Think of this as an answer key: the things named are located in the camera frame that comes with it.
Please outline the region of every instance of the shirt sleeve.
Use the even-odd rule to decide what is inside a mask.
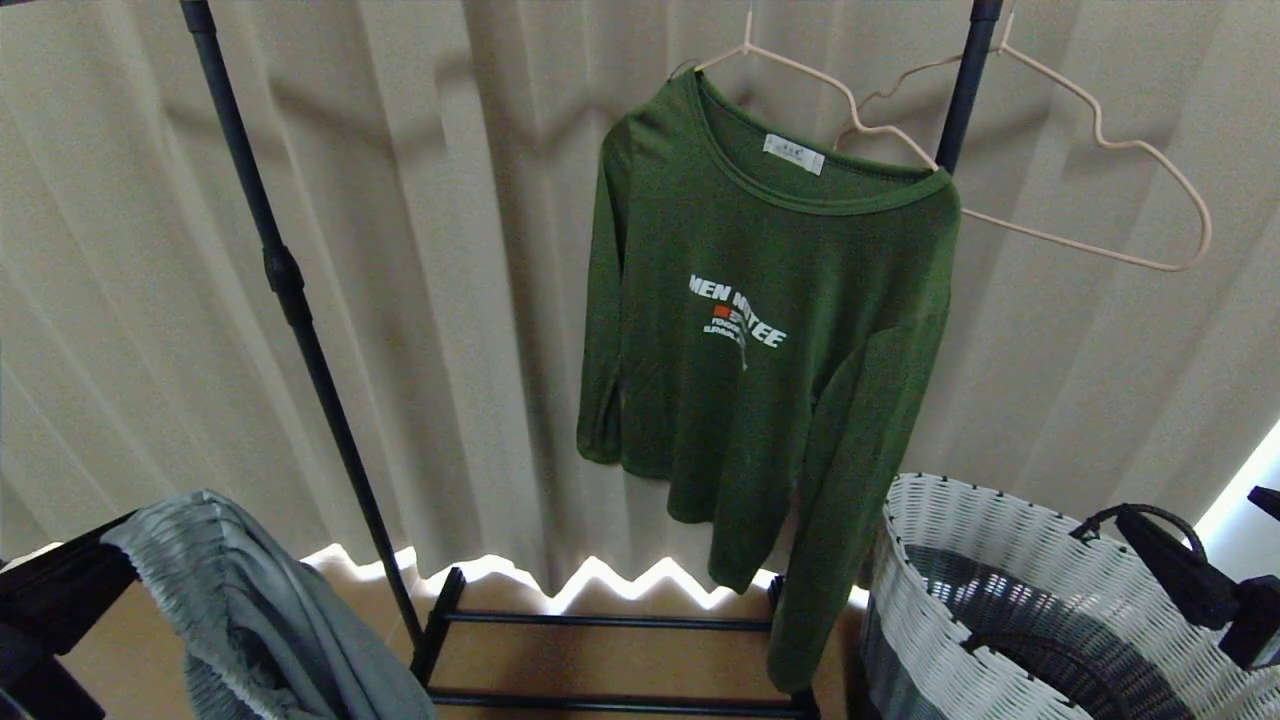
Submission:
[[[773,620],[769,678],[809,685],[849,602],[933,370],[945,315],[876,332],[836,370],[814,407],[799,525]]]
[[[622,455],[618,384],[622,357],[622,263],[631,190],[631,142],[626,119],[600,149],[595,219],[586,274],[586,338],[577,413],[577,451],[588,460],[617,462]]]

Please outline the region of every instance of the gray and white basket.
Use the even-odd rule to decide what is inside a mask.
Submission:
[[[1007,493],[900,475],[884,502],[860,651],[881,715],[1280,719],[1280,670],[1236,667],[1217,650],[1224,630],[1189,625],[1128,546],[1069,537],[1078,525]],[[1074,653],[1068,662],[1002,648],[1071,697],[1004,653],[961,647],[998,632]],[[1084,675],[1101,683],[1064,687]]]

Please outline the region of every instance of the curtain fold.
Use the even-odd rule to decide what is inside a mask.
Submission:
[[[596,151],[745,3],[212,4],[264,182],[397,546],[424,575],[497,553],[554,591],[591,555],[705,575],[660,482],[573,445]],[[959,53],[965,3],[758,4],[755,40],[859,97]],[[1027,4],[1014,45],[1160,146],[1215,211],[1158,274],[965,220],[952,315],[905,469],[1076,516],[1192,520],[1280,418],[1280,17],[1230,4]],[[936,143],[954,65],[869,104]],[[758,59],[710,73],[827,146],[847,108]],[[1197,220],[1088,109],[991,58],[966,206],[1172,260]],[[883,138],[842,150],[911,163]],[[0,10],[0,555],[211,488],[291,552],[374,559],[261,269],[177,3]]]

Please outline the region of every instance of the black rack base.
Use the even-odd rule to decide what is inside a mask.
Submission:
[[[410,669],[428,688],[436,705],[465,705],[472,707],[506,707],[520,710],[576,710],[596,712],[628,712],[641,715],[686,715],[704,717],[796,717],[820,720],[822,714],[813,691],[791,696],[790,701],[733,701],[658,698],[634,696],[529,696],[494,692],[467,692],[430,687],[431,674],[440,659],[445,637],[453,623],[502,623],[520,625],[589,625],[605,628],[675,628],[682,630],[719,630],[736,633],[767,633],[768,620],[704,620],[699,618],[639,618],[623,615],[532,615],[520,612],[472,612],[458,610],[466,587],[462,570],[449,570],[440,597],[435,601],[422,630],[422,648],[413,653]],[[769,602],[777,606],[782,592],[782,578],[769,587]]]

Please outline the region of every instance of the curtain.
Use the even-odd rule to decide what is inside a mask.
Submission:
[[[758,4],[755,40],[865,97],[959,53],[968,3]],[[498,553],[554,589],[590,555],[705,579],[705,527],[573,445],[599,142],[742,1],[214,3],[282,233],[398,547],[422,574]],[[1012,42],[1091,88],[1215,211],[1190,272],[966,219],[952,315],[905,469],[1076,516],[1192,520],[1280,416],[1280,15],[1236,3],[1027,3]],[[0,10],[0,553],[177,492],[234,498],[298,555],[372,560],[177,3]],[[759,59],[710,78],[829,143],[823,85]],[[870,124],[936,143],[955,67]],[[1164,260],[1196,214],[1088,109],[992,56],[966,206]],[[911,163],[891,140],[849,152]]]

